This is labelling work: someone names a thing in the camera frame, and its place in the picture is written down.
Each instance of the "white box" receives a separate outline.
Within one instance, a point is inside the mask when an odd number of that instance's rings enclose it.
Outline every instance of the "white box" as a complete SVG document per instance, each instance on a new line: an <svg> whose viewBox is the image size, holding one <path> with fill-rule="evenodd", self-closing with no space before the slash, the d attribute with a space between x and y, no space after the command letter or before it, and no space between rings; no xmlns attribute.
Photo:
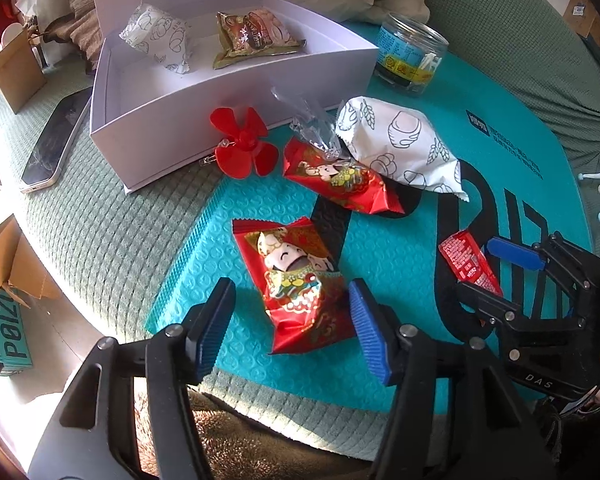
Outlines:
<svg viewBox="0 0 600 480"><path fill-rule="evenodd" d="M362 95L378 50L345 27L284 0L144 0L192 25L190 72L176 74L119 38L141 0L95 0L105 38L93 89L91 138L127 192L213 151L222 134L209 122L218 107L238 120L254 107L271 126L293 112L278 102L272 86L312 95L325 108ZM270 9L303 53L259 57L220 70L216 12L246 14Z"/></svg>

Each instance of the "gold snack package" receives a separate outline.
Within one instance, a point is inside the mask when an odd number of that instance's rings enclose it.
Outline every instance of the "gold snack package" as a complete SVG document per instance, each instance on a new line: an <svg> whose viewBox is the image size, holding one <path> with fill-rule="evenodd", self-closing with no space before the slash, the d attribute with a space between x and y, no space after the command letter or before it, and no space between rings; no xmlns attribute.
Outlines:
<svg viewBox="0 0 600 480"><path fill-rule="evenodd" d="M296 41L270 10L252 10L246 16L218 12L218 31L222 52L214 68L257 56L276 56L300 52L306 41Z"/></svg>

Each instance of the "smartphone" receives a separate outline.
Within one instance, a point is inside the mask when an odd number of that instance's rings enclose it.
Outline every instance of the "smartphone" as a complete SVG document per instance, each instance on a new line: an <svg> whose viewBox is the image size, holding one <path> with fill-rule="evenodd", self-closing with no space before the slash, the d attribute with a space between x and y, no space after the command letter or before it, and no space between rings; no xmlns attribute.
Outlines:
<svg viewBox="0 0 600 480"><path fill-rule="evenodd" d="M43 189L58 180L69 149L88 115L91 91L93 87L85 88L58 103L22 172L21 192Z"/></svg>

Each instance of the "white snack package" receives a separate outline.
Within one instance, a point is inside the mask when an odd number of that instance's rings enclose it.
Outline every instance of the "white snack package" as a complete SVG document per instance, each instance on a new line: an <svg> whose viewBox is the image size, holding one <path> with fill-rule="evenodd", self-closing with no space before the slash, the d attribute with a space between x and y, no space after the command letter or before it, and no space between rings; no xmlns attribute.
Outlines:
<svg viewBox="0 0 600 480"><path fill-rule="evenodd" d="M178 74L189 71L190 25L149 4L140 4L129 18L120 38L144 52L156 63Z"/></svg>
<svg viewBox="0 0 600 480"><path fill-rule="evenodd" d="M354 97L338 114L336 134L353 158L372 170L401 184L453 193L469 202L462 190L460 162L422 112Z"/></svg>

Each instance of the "red sauce packet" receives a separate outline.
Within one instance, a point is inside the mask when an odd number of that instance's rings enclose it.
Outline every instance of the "red sauce packet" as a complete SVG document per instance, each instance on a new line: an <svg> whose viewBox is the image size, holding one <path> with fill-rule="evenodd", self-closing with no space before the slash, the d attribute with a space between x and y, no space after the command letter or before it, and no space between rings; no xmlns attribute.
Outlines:
<svg viewBox="0 0 600 480"><path fill-rule="evenodd" d="M295 137L285 146L283 174L346 209L404 213L396 193L374 170L353 159L327 162L313 146Z"/></svg>
<svg viewBox="0 0 600 480"><path fill-rule="evenodd" d="M469 231L458 231L442 242L438 249L461 282L475 285L502 296L502 289L484 254Z"/></svg>
<svg viewBox="0 0 600 480"><path fill-rule="evenodd" d="M307 218L234 220L235 241L273 323L272 354L301 354L355 336L344 278Z"/></svg>

